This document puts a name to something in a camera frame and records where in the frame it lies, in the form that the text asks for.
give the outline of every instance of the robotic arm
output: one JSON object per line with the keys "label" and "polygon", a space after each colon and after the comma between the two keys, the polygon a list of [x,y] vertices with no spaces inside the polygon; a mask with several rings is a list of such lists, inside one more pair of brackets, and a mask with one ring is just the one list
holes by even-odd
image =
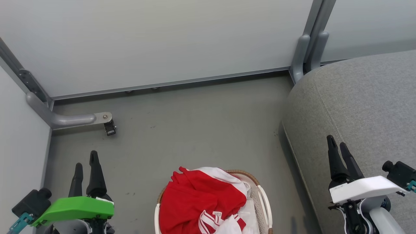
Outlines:
{"label": "robotic arm", "polygon": [[345,143],[340,144],[344,167],[333,136],[327,136],[331,172],[329,192],[334,206],[344,216],[346,234],[404,234],[390,215],[390,200],[386,195],[405,196],[416,189],[416,171],[408,165],[387,161],[383,176],[365,178]]}
{"label": "robotic arm", "polygon": [[58,230],[72,234],[114,233],[107,223],[114,215],[114,202],[107,195],[98,153],[94,150],[91,151],[89,165],[91,174],[87,197],[82,196],[82,164],[77,163],[68,197],[51,204],[48,199],[52,193],[48,189],[32,190],[12,209],[19,219],[10,227],[8,234],[18,234],[27,225],[36,228],[50,225],[47,234],[59,234]]}

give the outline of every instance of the metal bracket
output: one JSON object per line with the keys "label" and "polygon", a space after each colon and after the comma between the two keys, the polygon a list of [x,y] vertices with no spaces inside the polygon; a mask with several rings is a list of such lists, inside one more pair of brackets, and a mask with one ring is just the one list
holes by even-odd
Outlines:
{"label": "metal bracket", "polygon": [[309,35],[303,35],[297,41],[295,54],[289,69],[290,76],[295,84],[303,77],[303,60],[305,59],[309,40]]}
{"label": "metal bracket", "polygon": [[33,92],[42,102],[46,102],[48,107],[51,106],[52,99],[43,90],[36,81],[35,77],[26,69],[19,69],[19,79],[26,85],[29,91]]}
{"label": "metal bracket", "polygon": [[53,113],[32,92],[26,94],[26,102],[53,130],[80,127],[85,125],[106,124],[109,122],[114,124],[113,115],[110,112],[70,116]]}
{"label": "metal bracket", "polygon": [[107,136],[111,136],[113,134],[116,134],[116,127],[117,126],[114,125],[113,120],[111,120],[108,123],[105,123],[104,128],[105,128],[105,132],[107,133]]}
{"label": "metal bracket", "polygon": [[0,57],[6,62],[11,70],[26,86],[29,92],[33,92],[42,101],[46,102],[48,107],[52,107],[52,99],[48,96],[45,90],[39,85],[35,77],[28,70],[24,69],[22,64],[17,60],[15,55],[7,47],[6,43],[0,38]]}
{"label": "metal bracket", "polygon": [[321,32],[315,41],[315,46],[312,47],[309,58],[306,61],[305,69],[307,72],[321,66],[321,58],[324,54],[325,45],[327,44],[329,32]]}

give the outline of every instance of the metal frame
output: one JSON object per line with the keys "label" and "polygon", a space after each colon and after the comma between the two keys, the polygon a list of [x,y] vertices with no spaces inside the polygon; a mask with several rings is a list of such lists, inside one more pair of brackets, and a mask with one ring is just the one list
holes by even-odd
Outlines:
{"label": "metal frame", "polygon": [[314,0],[303,35],[299,38],[290,67],[293,83],[320,66],[329,33],[324,32],[336,0]]}
{"label": "metal frame", "polygon": [[111,122],[113,119],[113,115],[110,112],[101,112],[87,115],[59,115],[53,113],[32,92],[28,92],[26,94],[26,102],[52,128],[52,130],[85,125],[105,124]]}
{"label": "metal frame", "polygon": [[[37,83],[33,74],[31,74],[30,71],[23,68],[23,66],[20,64],[18,59],[13,55],[13,53],[6,46],[6,44],[1,40],[1,38],[0,38],[0,57],[4,59],[6,64],[16,74],[16,76],[20,79],[20,81],[26,86],[26,89],[25,88],[22,88],[22,89],[26,93],[33,92],[41,101],[46,102],[49,107],[52,107],[53,101],[55,100],[63,100],[63,99],[70,99],[70,98],[76,98],[76,97],[86,97],[86,96],[92,96],[92,95],[101,95],[101,94],[124,92],[124,91],[131,91],[131,90],[141,90],[141,89],[156,88],[156,87],[170,86],[170,85],[179,85],[179,84],[194,83],[194,82],[209,81],[209,80],[226,79],[226,78],[240,77],[240,76],[247,76],[247,75],[257,75],[257,74],[262,74],[262,73],[284,71],[284,70],[289,70],[289,73],[292,77],[293,82],[296,83],[303,77],[305,70],[308,72],[311,69],[316,68],[320,65],[320,59],[323,53],[323,49],[325,47],[326,41],[329,36],[327,32],[323,33],[323,30],[329,19],[329,16],[331,14],[334,4],[335,4],[335,0],[313,0],[311,9],[308,15],[308,19],[305,24],[303,35],[298,39],[297,46],[296,46],[290,67],[281,67],[281,68],[260,70],[260,71],[254,71],[254,72],[243,72],[243,73],[230,74],[230,75],[205,77],[205,78],[199,78],[199,79],[193,79],[193,80],[166,82],[166,83],[153,84],[153,85],[142,85],[142,86],[135,86],[135,87],[126,87],[126,88],[118,88],[118,89],[111,89],[111,90],[101,90],[101,91],[94,91],[94,92],[79,93],[79,94],[73,94],[73,95],[49,97],[48,94]],[[83,117],[80,117],[80,118],[81,118],[79,119],[80,122],[86,121],[83,119]]]}
{"label": "metal frame", "polygon": [[115,134],[113,115],[101,112],[87,115],[59,115],[52,112],[54,100],[48,96],[35,77],[25,69],[0,38],[0,65],[26,93],[26,102],[52,130],[85,125],[104,124],[107,135]]}
{"label": "metal frame", "polygon": [[323,0],[315,24],[311,32],[311,40],[306,51],[304,62],[306,71],[319,67],[329,32],[324,32],[336,0]]}

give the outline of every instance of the clothing label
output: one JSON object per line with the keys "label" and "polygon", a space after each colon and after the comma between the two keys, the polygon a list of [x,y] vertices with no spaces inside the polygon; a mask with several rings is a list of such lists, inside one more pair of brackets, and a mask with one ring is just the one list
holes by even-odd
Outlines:
{"label": "clothing label", "polygon": [[219,212],[219,211],[213,211],[212,214],[215,215],[215,216],[217,216],[218,217],[218,220],[220,220],[221,219],[221,216],[223,215],[223,213],[222,212]]}

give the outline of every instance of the red and white jersey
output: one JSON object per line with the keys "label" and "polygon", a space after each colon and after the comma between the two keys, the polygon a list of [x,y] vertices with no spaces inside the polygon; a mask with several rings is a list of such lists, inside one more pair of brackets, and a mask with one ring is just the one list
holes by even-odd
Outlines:
{"label": "red and white jersey", "polygon": [[163,193],[159,211],[162,234],[241,234],[237,215],[249,188],[216,167],[179,168]]}

